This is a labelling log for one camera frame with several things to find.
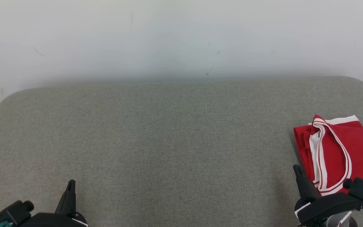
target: red basketball jersey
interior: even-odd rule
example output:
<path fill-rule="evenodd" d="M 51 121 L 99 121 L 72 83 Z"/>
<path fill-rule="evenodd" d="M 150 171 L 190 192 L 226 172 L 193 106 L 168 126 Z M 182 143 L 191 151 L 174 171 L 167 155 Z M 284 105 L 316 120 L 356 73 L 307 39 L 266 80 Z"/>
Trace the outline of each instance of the red basketball jersey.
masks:
<path fill-rule="evenodd" d="M 322 195 L 346 191 L 346 178 L 363 178 L 363 127 L 355 116 L 316 115 L 312 125 L 294 131 L 305 171 Z"/>

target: white jersey trim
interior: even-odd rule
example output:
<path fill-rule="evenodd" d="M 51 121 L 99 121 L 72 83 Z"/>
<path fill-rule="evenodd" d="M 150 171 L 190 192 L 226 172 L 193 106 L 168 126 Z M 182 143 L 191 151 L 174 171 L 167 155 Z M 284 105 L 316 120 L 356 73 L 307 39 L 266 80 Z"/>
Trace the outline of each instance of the white jersey trim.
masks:
<path fill-rule="evenodd" d="M 338 124 L 343 124 L 343 123 L 347 123 L 347 122 L 354 122 L 354 121 L 358 121 L 359 119 L 355 116 L 349 116 L 346 118 L 334 118 L 331 120 L 325 120 L 327 123 L 329 123 L 330 125 L 338 125 Z M 319 165 L 318 165 L 318 149 L 317 149 L 317 145 L 319 143 L 320 140 L 320 133 L 321 131 L 318 131 L 317 133 L 313 134 L 310 136 L 309 138 L 309 145 L 310 145 L 310 151 L 312 154 L 312 162 L 313 162 L 313 168 L 314 168 L 314 180 L 313 183 L 315 184 L 315 187 L 319 187 L 319 181 L 320 181 L 320 170 L 319 170 Z"/>
<path fill-rule="evenodd" d="M 335 121 L 334 123 L 337 124 L 337 122 L 343 122 L 342 118 L 340 120 Z M 318 151 L 319 151 L 319 158 L 317 159 L 319 161 L 319 170 L 320 170 L 320 185 L 319 185 L 319 191 L 322 193 L 327 193 L 330 192 L 331 193 L 335 193 L 337 191 L 339 191 L 340 189 L 343 188 L 343 182 L 346 178 L 349 178 L 352 174 L 352 162 L 351 162 L 351 158 L 349 156 L 349 153 L 347 152 L 347 149 L 344 147 L 344 145 L 341 143 L 341 141 L 339 140 L 339 138 L 337 137 L 337 135 L 335 134 L 335 132 L 330 128 L 330 126 L 327 124 L 327 121 L 321 119 L 321 118 L 315 118 L 314 122 L 313 122 L 313 126 L 316 128 L 319 128 L 321 131 L 321 137 L 319 140 L 319 147 L 318 147 Z M 345 163 L 345 173 L 343 175 L 343 177 L 341 178 L 341 180 L 339 182 L 337 182 L 335 185 L 327 188 L 327 170 L 326 170 L 326 164 L 324 162 L 324 151 L 323 151 L 323 145 L 322 145 L 322 140 L 323 137 L 325 135 L 325 128 L 324 126 L 326 126 L 327 128 L 330 129 L 331 133 L 334 135 L 334 138 L 336 139 L 337 143 L 340 145 L 340 147 L 343 150 L 344 153 L 344 157 L 346 160 Z"/>

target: gray fabric surface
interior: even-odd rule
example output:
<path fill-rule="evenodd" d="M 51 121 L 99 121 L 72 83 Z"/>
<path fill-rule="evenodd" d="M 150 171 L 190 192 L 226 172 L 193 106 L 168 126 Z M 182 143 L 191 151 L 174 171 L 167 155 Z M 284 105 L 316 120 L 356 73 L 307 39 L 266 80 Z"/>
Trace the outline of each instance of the gray fabric surface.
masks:
<path fill-rule="evenodd" d="M 346 77 L 31 89 L 0 104 L 0 210 L 53 212 L 68 180 L 90 226 L 297 226 L 292 129 L 355 114 Z M 355 215 L 363 226 L 363 212 Z"/>

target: robotic arm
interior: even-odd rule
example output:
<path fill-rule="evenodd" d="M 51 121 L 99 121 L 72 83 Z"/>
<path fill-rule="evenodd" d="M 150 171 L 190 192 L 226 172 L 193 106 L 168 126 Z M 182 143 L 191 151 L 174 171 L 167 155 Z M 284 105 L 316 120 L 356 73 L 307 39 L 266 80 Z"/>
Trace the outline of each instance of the robotic arm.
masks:
<path fill-rule="evenodd" d="M 299 165 L 294 165 L 299 195 L 301 196 L 295 205 L 295 215 L 300 221 L 299 226 L 306 227 L 330 227 L 327 219 L 335 214 L 348 212 L 350 210 L 363 209 L 363 179 L 355 178 L 354 181 L 346 179 L 343 187 L 348 189 L 348 194 L 340 192 L 336 194 L 321 196 L 310 179 L 304 174 Z M 349 227 L 357 227 L 353 218 L 346 221 Z"/>
<path fill-rule="evenodd" d="M 37 213 L 32 217 L 32 202 L 18 200 L 0 212 L 0 227 L 88 227 L 75 208 L 75 181 L 70 180 L 55 213 Z"/>

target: fabric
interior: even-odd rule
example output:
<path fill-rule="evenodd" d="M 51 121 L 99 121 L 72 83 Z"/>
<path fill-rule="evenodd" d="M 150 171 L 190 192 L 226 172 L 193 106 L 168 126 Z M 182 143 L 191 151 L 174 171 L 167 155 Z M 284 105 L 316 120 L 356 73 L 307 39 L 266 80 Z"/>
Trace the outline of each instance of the fabric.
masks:
<path fill-rule="evenodd" d="M 90 226 L 298 225 L 292 128 L 356 115 L 346 77 L 30 89 L 0 104 L 0 210 L 54 212 L 70 179 Z M 353 217 L 363 226 L 363 211 Z"/>
<path fill-rule="evenodd" d="M 335 118 L 327 120 L 327 122 L 331 125 L 363 128 L 355 115 L 347 118 Z M 323 188 L 319 185 L 320 169 L 318 162 L 320 158 L 318 149 L 319 144 L 321 143 L 320 127 L 322 127 L 322 125 L 314 125 L 314 122 L 305 126 L 295 127 L 294 135 L 298 152 L 308 177 L 319 189 L 326 189 L 325 185 Z M 343 150 L 335 140 L 333 134 L 331 134 L 330 130 L 327 128 L 325 131 L 327 136 L 324 136 L 323 143 L 325 144 L 324 147 L 327 148 L 327 155 L 330 157 L 330 161 L 334 162 L 335 174 L 342 176 L 345 171 L 345 161 L 344 156 L 342 155 Z"/>
<path fill-rule="evenodd" d="M 363 178 L 363 127 L 355 115 L 332 120 L 315 115 L 311 125 L 294 133 L 304 169 L 321 195 L 347 192 L 346 178 Z"/>

